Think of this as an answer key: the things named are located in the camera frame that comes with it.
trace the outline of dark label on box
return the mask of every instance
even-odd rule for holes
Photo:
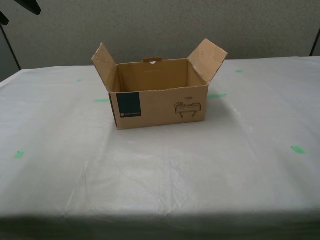
[[[121,118],[141,117],[139,92],[118,93],[116,99]]]

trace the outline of white plastic sheet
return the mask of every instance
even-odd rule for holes
[[[318,239],[320,57],[227,60],[209,95],[204,122],[116,130],[94,66],[1,83],[1,236]]]

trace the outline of open cardboard box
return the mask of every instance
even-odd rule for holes
[[[227,52],[205,39],[184,59],[116,64],[101,44],[92,58],[118,129],[204,121],[208,88]]]

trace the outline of printed product illustration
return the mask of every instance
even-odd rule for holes
[[[192,117],[196,116],[197,112],[201,111],[200,103],[192,103],[190,105],[184,104],[183,102],[177,102],[175,105],[175,113],[180,114],[181,118],[184,118],[184,113],[194,112]]]

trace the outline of box flap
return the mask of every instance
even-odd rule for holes
[[[216,46],[208,39],[191,53],[188,60],[191,62],[195,71],[207,82],[210,83],[216,75],[228,53]]]
[[[108,92],[111,93],[117,72],[117,65],[103,43],[101,43],[99,49],[92,57],[92,61],[103,84]]]

